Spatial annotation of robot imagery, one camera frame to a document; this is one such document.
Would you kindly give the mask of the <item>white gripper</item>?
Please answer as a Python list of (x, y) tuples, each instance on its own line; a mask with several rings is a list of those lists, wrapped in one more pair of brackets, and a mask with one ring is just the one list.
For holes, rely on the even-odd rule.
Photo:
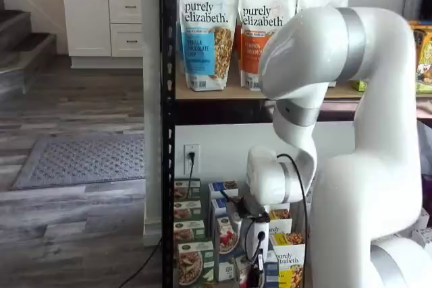
[(264, 271), (269, 249), (269, 223), (256, 219), (242, 219), (242, 248), (249, 262)]

